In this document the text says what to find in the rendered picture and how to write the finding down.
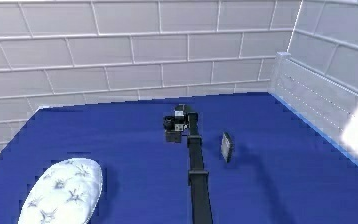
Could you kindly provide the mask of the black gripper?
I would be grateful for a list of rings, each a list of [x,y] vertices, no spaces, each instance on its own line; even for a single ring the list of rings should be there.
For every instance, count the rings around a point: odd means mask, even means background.
[[[167,142],[180,143],[182,138],[183,126],[175,122],[174,116],[165,116],[163,119],[163,128]]]

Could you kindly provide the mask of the blue bed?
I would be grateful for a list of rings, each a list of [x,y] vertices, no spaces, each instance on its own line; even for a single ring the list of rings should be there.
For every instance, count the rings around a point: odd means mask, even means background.
[[[357,96],[285,61],[274,94],[193,97],[214,224],[358,224],[358,160],[335,145]],[[184,144],[165,140],[174,101],[43,109],[0,154],[0,224],[16,224],[51,165],[97,161],[104,186],[91,224],[191,224]],[[222,134],[234,143],[226,163]]]

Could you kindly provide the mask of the small grey flat device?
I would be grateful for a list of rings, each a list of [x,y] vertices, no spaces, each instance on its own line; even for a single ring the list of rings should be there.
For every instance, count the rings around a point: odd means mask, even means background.
[[[226,163],[229,163],[231,160],[233,148],[234,143],[231,136],[227,132],[224,132],[221,140],[221,154]]]

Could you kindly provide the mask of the white star-patterned pillow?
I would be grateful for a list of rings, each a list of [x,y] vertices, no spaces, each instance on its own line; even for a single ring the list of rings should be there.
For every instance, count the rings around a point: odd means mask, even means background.
[[[17,224],[89,224],[103,189],[98,162],[70,158],[47,168],[29,191]]]

